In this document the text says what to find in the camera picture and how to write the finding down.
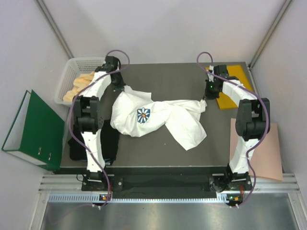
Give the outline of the white t shirt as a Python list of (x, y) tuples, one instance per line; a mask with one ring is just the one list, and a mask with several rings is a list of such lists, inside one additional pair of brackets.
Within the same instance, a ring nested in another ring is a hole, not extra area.
[(166, 126), (184, 150), (198, 146), (206, 137), (200, 123), (205, 100), (153, 101), (150, 92), (125, 86), (112, 106), (111, 126), (123, 135), (142, 137)]

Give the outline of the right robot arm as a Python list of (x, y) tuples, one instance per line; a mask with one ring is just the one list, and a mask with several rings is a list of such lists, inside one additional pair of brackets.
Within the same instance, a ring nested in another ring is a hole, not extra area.
[(237, 77), (231, 77), (226, 65), (210, 66), (207, 70), (205, 99), (218, 99), (223, 93), (237, 106), (237, 146), (222, 176), (210, 178), (216, 192), (250, 188), (250, 160), (259, 141), (270, 130), (270, 102), (246, 89)]

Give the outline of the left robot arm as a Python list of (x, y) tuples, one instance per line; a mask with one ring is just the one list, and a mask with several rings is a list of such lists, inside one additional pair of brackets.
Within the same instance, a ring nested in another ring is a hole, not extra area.
[(124, 87), (120, 71), (120, 60), (107, 56), (103, 65), (94, 71), (92, 81), (73, 99), (70, 114), (74, 124), (81, 132), (83, 142), (77, 140), (85, 148), (87, 156), (86, 176), (83, 180), (83, 191), (107, 191), (111, 185), (105, 171), (105, 160), (101, 147), (101, 131), (104, 124), (101, 98), (107, 87), (112, 84), (118, 89)]

